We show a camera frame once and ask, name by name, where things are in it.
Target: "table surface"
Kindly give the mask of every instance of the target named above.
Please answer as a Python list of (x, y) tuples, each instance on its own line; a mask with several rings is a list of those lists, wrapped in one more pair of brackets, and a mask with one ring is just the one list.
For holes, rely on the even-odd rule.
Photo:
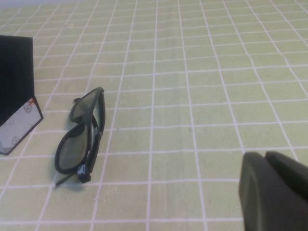
[[(1, 9), (34, 38), (44, 120), (0, 157), (0, 229), (240, 231), (242, 154), (308, 164), (306, 0), (86, 0)], [(105, 90), (92, 180), (54, 168), (73, 99)]]

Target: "box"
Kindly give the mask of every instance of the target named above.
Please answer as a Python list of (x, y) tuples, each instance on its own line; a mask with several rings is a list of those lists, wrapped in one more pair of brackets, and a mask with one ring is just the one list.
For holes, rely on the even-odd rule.
[(43, 119), (34, 93), (33, 39), (0, 36), (0, 154), (10, 154)]

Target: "checkered pattern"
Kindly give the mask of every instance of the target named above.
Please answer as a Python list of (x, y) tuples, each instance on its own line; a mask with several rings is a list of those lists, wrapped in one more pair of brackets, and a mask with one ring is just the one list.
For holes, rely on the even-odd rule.
[[(305, 0), (85, 0), (2, 9), (34, 38), (44, 120), (0, 160), (0, 229), (240, 231), (242, 154), (308, 164)], [(92, 181), (59, 189), (73, 99), (105, 89)]]

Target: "black plastic glasses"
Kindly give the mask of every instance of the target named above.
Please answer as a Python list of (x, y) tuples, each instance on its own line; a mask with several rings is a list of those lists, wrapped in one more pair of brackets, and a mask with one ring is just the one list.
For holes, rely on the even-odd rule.
[[(62, 174), (69, 174), (59, 180), (56, 186), (65, 182), (72, 175), (77, 174), (82, 183), (91, 180), (97, 157), (100, 140), (105, 126), (104, 90), (98, 87), (82, 98), (74, 99), (69, 118), (77, 123), (60, 141), (55, 157), (55, 167)], [(93, 112), (99, 110), (99, 124)]]

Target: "white grid line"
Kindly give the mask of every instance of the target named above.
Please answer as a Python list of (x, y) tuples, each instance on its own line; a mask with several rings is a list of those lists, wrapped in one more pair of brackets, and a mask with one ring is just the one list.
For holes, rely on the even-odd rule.
[(133, 20), (132, 20), (131, 27), (130, 27), (130, 34), (129, 34), (129, 39), (128, 39), (128, 45), (127, 45), (127, 50), (126, 50), (126, 54), (125, 54), (125, 63), (124, 63), (123, 68), (122, 68), (121, 80), (120, 80), (120, 83), (119, 83), (118, 93), (117, 93), (117, 96), (116, 96), (115, 110), (114, 110), (114, 114), (113, 114), (113, 118), (112, 118), (112, 123), (111, 123), (111, 131), (110, 131), (110, 134), (109, 134), (109, 137), (108, 137), (108, 144), (107, 144), (107, 148), (106, 148), (106, 155), (105, 155), (104, 162), (103, 162), (103, 168), (102, 168), (100, 183), (99, 183), (99, 187), (97, 189), (97, 194), (96, 194), (96, 197), (95, 197), (95, 204), (94, 204), (92, 219), (95, 219), (95, 217), (96, 217), (96, 212), (97, 212), (97, 207), (98, 207), (100, 191), (101, 191), (101, 188), (102, 188), (102, 185), (103, 185), (102, 183), (103, 183), (103, 178), (104, 178), (104, 174), (105, 174), (105, 170), (106, 170), (108, 153), (109, 153), (109, 150), (110, 150), (111, 139), (112, 139), (112, 134), (113, 134), (112, 130), (113, 130), (114, 125), (115, 125), (117, 105), (118, 105), (119, 98), (120, 98), (120, 93), (121, 93), (120, 91), (121, 91), (122, 82), (123, 82), (123, 75), (124, 75), (125, 65), (126, 65), (126, 61), (127, 61), (127, 57), (128, 57), (130, 38), (131, 38), (131, 35), (132, 35), (134, 19), (135, 19), (135, 15), (136, 15), (136, 11), (137, 11), (137, 3), (138, 3), (138, 0), (136, 0), (136, 3), (135, 3), (135, 10), (134, 10)]
[[(297, 29), (297, 31), (306, 31), (307, 29)], [(268, 32), (277, 32), (277, 31), (293, 31), (293, 29), (275, 29), (275, 30), (267, 30)], [(154, 32), (154, 30), (144, 30), (142, 32)], [(252, 31), (252, 32), (239, 32), (239, 34), (255, 34), (255, 33), (264, 33), (264, 31)], [(88, 33), (87, 35), (101, 35), (102, 33)], [(123, 32), (109, 32), (108, 34), (123, 34)], [(224, 33), (224, 34), (215, 34), (213, 36), (225, 36), (225, 35), (236, 35), (237, 33)], [(61, 37), (71, 37), (72, 35), (61, 35)], [(199, 35), (199, 36), (185, 36), (185, 38), (195, 38), (195, 37), (206, 37), (208, 35)], [(38, 37), (38, 39), (46, 39), (46, 38), (54, 38), (55, 36), (42, 36)], [(180, 38), (179, 36), (171, 36), (164, 37), (161, 39), (169, 39), (169, 38)]]
[[(231, 34), (221, 34), (221, 35), (236, 35), (236, 33), (231, 33)], [(196, 37), (209, 37), (208, 35), (200, 35), (200, 36), (193, 36), (193, 38)], [(180, 36), (172, 36), (171, 38), (181, 38)], [(153, 38), (150, 39), (135, 39), (133, 41), (153, 41)], [(157, 40), (166, 40), (166, 38), (157, 38)], [(288, 40), (275, 40), (275, 42), (292, 42), (292, 41), (302, 41), (301, 39), (288, 39)], [(119, 42), (127, 42), (127, 40), (114, 40), (114, 41), (106, 41), (105, 43), (119, 43)], [(100, 44), (101, 42), (91, 42), (91, 43), (80, 43), (82, 45), (90, 45), (90, 44)], [(245, 42), (244, 44), (260, 44), (260, 43), (269, 43), (269, 41), (260, 41), (260, 42)], [(67, 44), (60, 44), (60, 45), (55, 45), (55, 46), (66, 46), (66, 45), (75, 45), (75, 43), (67, 43)], [(226, 44), (217, 44), (213, 45), (214, 47), (221, 47), (221, 46), (229, 46), (229, 45), (241, 45), (241, 43), (226, 43)], [(42, 45), (42, 46), (35, 46), (34, 48), (41, 48), (41, 47), (49, 47), (48, 45)], [(188, 45), (186, 47), (212, 47), (211, 45)], [(182, 47), (171, 47), (171, 48), (157, 48), (158, 50), (170, 50), (170, 49), (176, 49), (176, 48), (182, 48)], [(112, 51), (102, 51), (99, 53), (111, 53)], [(98, 53), (80, 53), (80, 54), (98, 54)], [(60, 55), (49, 55), (49, 56), (68, 56), (68, 54), (60, 54)]]
[[(228, 45), (219, 45), (219, 46), (214, 46), (214, 47), (227, 47)], [(210, 47), (210, 46), (187, 46), (187, 48), (190, 47)], [(163, 48), (163, 49), (156, 49), (159, 51), (164, 51), (164, 50), (175, 50), (175, 49), (182, 49), (182, 47), (174, 47), (174, 48)], [(131, 50), (130, 52), (140, 52), (140, 51), (155, 51), (154, 49), (149, 49), (149, 50)], [(99, 53), (76, 53), (76, 54), (82, 54), (82, 55), (92, 55), (92, 54), (109, 54), (109, 53), (124, 53), (124, 51), (104, 51), (104, 52), (99, 52)], [(255, 55), (268, 55), (268, 54), (280, 54), (282, 57), (284, 57), (283, 54), (295, 54), (295, 53), (308, 53), (308, 51), (288, 51), (288, 52), (280, 52), (279, 50), (277, 52), (272, 52), (272, 53), (253, 53), (251, 54), (252, 56)], [(63, 56), (70, 56), (69, 54), (60, 54), (60, 55), (48, 55), (46, 57), (63, 57)], [(215, 58), (215, 57), (231, 57), (231, 56), (246, 56), (245, 54), (218, 54), (218, 55), (210, 55), (210, 56), (200, 56), (200, 57), (192, 57), (192, 58), (186, 58), (186, 60), (191, 60), (191, 59), (203, 59), (203, 58)], [(34, 58), (44, 58), (45, 56), (34, 56)], [(160, 59), (157, 60), (157, 62), (165, 62), (165, 61), (183, 61), (184, 59), (182, 58), (174, 58), (174, 59)], [(124, 63), (100, 63), (97, 62), (98, 64), (103, 64), (103, 65), (120, 65)], [(146, 64), (146, 63), (153, 63), (153, 61), (140, 61), (140, 62), (127, 62), (128, 64)], [(89, 64), (71, 64), (71, 66), (88, 66), (88, 65), (93, 65), (95, 63), (89, 63)]]
[[(298, 121), (283, 121), (282, 124), (300, 124), (300, 123), (308, 123), (308, 120), (298, 120)], [(237, 123), (238, 126), (246, 126), (246, 125), (275, 125), (279, 124), (279, 122), (246, 122), (246, 123)], [(207, 127), (231, 127), (234, 126), (234, 123), (226, 123), (226, 124), (200, 124), (194, 125), (195, 128), (207, 128)], [(121, 130), (150, 130), (153, 129), (169, 129), (169, 128), (191, 128), (191, 125), (164, 125), (164, 126), (153, 126), (153, 127), (129, 127), (129, 128), (114, 128), (114, 129), (105, 129), (105, 131), (121, 131)], [(34, 132), (34, 134), (44, 134), (44, 133), (65, 133), (67, 130), (45, 130)]]
[[(202, 18), (193, 18), (193, 19), (185, 19), (183, 21), (193, 21), (195, 19), (202, 19)], [(288, 20), (290, 22), (296, 22), (296, 21), (307, 21), (308, 19), (304, 18), (304, 19), (291, 19), (291, 20)], [(177, 20), (166, 20), (166, 22), (173, 22), (173, 23), (176, 23)], [(276, 20), (276, 21), (262, 21), (263, 23), (280, 23), (280, 22), (285, 22), (285, 20)], [(142, 22), (142, 23), (135, 23), (135, 25), (148, 25), (148, 24), (151, 24), (150, 22)], [(237, 23), (236, 25), (249, 25), (249, 24), (258, 24), (258, 22), (246, 22), (246, 23)], [(20, 24), (11, 24), (10, 26), (18, 26)], [(111, 26), (128, 26), (130, 25), (130, 23), (119, 23), (119, 24), (111, 24)], [(101, 28), (102, 26), (108, 26), (107, 24), (105, 25), (99, 25), (99, 26), (88, 26), (88, 28)], [(217, 26), (232, 26), (232, 24), (213, 24), (213, 25), (208, 25), (207, 27), (217, 27)], [(74, 28), (83, 28), (84, 26), (75, 26)], [(202, 27), (205, 27), (205, 26), (185, 26), (183, 28), (202, 28)], [(45, 28), (44, 30), (48, 31), (53, 31), (55, 29), (61, 29), (61, 27), (58, 27), (58, 28)], [(158, 31), (160, 30), (168, 30), (168, 29), (180, 29), (179, 27), (175, 27), (175, 26), (169, 26), (167, 28), (160, 28), (160, 29), (157, 29)], [(30, 31), (37, 31), (36, 29), (30, 29), (30, 30), (20, 30), (21, 32), (30, 32)], [(150, 31), (150, 30), (134, 30), (134, 32), (142, 32), (142, 31)]]
[[(294, 149), (308, 149), (308, 146), (293, 146)], [(245, 151), (277, 151), (277, 150), (289, 150), (290, 147), (259, 147), (259, 148), (245, 148)], [(230, 148), (230, 149), (198, 149), (198, 152), (206, 153), (206, 152), (242, 152), (241, 148)], [(177, 149), (177, 150), (168, 150), (168, 151), (152, 151), (153, 154), (172, 154), (172, 153), (193, 153), (194, 150), (191, 149)], [(149, 151), (135, 151), (135, 152), (118, 152), (118, 153), (109, 153), (108, 155), (131, 155), (131, 154), (149, 154)], [(106, 156), (106, 153), (98, 153), (98, 156)], [(18, 159), (18, 156), (2, 156), (0, 159), (3, 160), (13, 160)], [(53, 158), (52, 155), (23, 155), (21, 159), (27, 158)]]
[[(227, 11), (229, 17), (230, 17), (230, 20), (231, 20), (232, 23), (234, 24), (234, 21), (233, 21), (231, 15), (230, 15), (230, 13), (229, 13), (229, 10), (228, 10), (228, 8), (227, 8), (227, 6), (226, 6), (224, 0), (222, 0), (222, 2), (223, 2), (224, 6), (225, 6), (225, 8), (226, 8), (226, 11)], [(240, 41), (243, 43), (243, 40), (242, 40), (242, 38), (241, 38), (241, 36), (240, 36), (239, 34), (238, 34), (238, 37), (239, 37)], [(252, 64), (253, 68), (254, 68), (254, 67), (255, 67), (254, 61), (253, 61), (252, 57), (250, 56), (250, 54), (248, 53), (248, 51), (247, 51), (246, 46), (244, 45), (244, 43), (242, 44), (242, 46), (243, 46), (243, 48), (244, 48), (246, 54), (248, 55), (248, 57), (249, 57), (249, 59), (250, 59), (250, 62), (251, 62), (251, 64)], [(277, 119), (277, 121), (278, 121), (278, 123), (279, 123), (279, 126), (280, 126), (280, 128), (281, 128), (281, 130), (282, 130), (283, 136), (285, 137), (285, 139), (286, 139), (286, 141), (287, 141), (287, 143), (288, 143), (290, 149), (292, 150), (292, 153), (293, 153), (293, 155), (294, 155), (295, 160), (298, 161), (298, 157), (297, 157), (297, 155), (296, 155), (296, 153), (295, 153), (295, 151), (294, 151), (294, 149), (293, 149), (293, 147), (292, 147), (292, 144), (291, 144), (291, 142), (290, 142), (290, 140), (289, 140), (289, 137), (288, 137), (288, 135), (286, 134), (286, 132), (285, 132), (285, 130), (284, 130), (284, 127), (283, 127), (283, 125), (282, 125), (282, 123), (281, 123), (281, 121), (280, 121), (280, 119), (279, 119), (279, 116), (278, 116), (278, 114), (277, 114), (277, 112), (276, 112), (276, 110), (275, 110), (275, 108), (274, 108), (274, 106), (273, 106), (273, 104), (272, 104), (272, 102), (271, 102), (271, 100), (270, 100), (270, 97), (269, 97), (269, 95), (267, 94), (267, 92), (266, 92), (266, 90), (265, 90), (265, 88), (264, 88), (264, 84), (263, 84), (263, 82), (262, 82), (262, 80), (261, 80), (261, 78), (260, 78), (260, 76), (259, 76), (259, 74), (258, 74), (258, 72), (257, 72), (257, 70), (256, 70), (255, 68), (254, 68), (254, 72), (255, 72), (255, 75), (257, 76), (257, 78), (258, 78), (258, 80), (259, 80), (259, 82), (260, 82), (260, 84), (261, 84), (262, 90), (263, 90), (263, 92), (264, 92), (264, 94), (265, 94), (265, 96), (266, 96), (266, 98), (267, 98), (267, 100), (268, 100), (268, 102), (269, 102), (269, 104), (270, 104), (270, 106), (271, 106), (271, 108), (272, 108), (272, 110), (273, 110), (273, 113), (274, 113), (274, 115), (275, 115), (275, 117), (276, 117), (276, 119)]]
[(151, 181), (152, 181), (152, 158), (153, 158), (153, 127), (154, 127), (154, 101), (155, 101), (155, 64), (156, 64), (156, 46), (157, 46), (157, 18), (158, 18), (158, 0), (156, 0), (156, 17), (155, 17), (155, 41), (154, 41), (154, 62), (153, 62), (153, 80), (152, 80), (152, 106), (151, 106), (151, 129), (150, 129), (150, 153), (149, 153), (149, 171), (148, 171), (148, 194), (146, 206), (146, 231), (150, 231), (151, 215)]
[(204, 202), (204, 194), (203, 194), (203, 185), (201, 182), (201, 171), (200, 171), (200, 164), (199, 164), (199, 156), (197, 151), (197, 141), (196, 141), (196, 134), (194, 129), (194, 121), (193, 121), (193, 109), (192, 109), (192, 99), (190, 95), (190, 88), (189, 88), (189, 79), (187, 74), (187, 62), (186, 62), (186, 53), (185, 53), (185, 44), (184, 44), (184, 36), (183, 36), (183, 29), (182, 29), (182, 21), (181, 21), (181, 12), (180, 12), (180, 2), (178, 0), (178, 11), (179, 11), (179, 20), (180, 20), (180, 27), (181, 27), (181, 36), (182, 36), (182, 46), (183, 46), (183, 57), (184, 57), (184, 66), (186, 71), (186, 84), (187, 84), (187, 94), (188, 94), (188, 102), (189, 102), (189, 114), (190, 114), (190, 122), (192, 128), (192, 141), (193, 141), (193, 148), (194, 148), (194, 155), (195, 155), (195, 162), (196, 162), (196, 169), (197, 169), (197, 176), (198, 176), (198, 187), (199, 187), (199, 196), (200, 196), (200, 204), (201, 204), (201, 213), (203, 218), (203, 228), (204, 231), (208, 230), (207, 221), (206, 221), (206, 210), (205, 210), (205, 202)]
[[(207, 222), (239, 222), (243, 218), (208, 218)], [(145, 223), (146, 219), (114, 219), (114, 220), (95, 220), (95, 224), (109, 224), (109, 223)], [(202, 218), (152, 218), (151, 223), (164, 222), (204, 222)], [(33, 225), (37, 224), (35, 221), (0, 221), (0, 225)], [(91, 224), (90, 220), (46, 220), (40, 224)]]

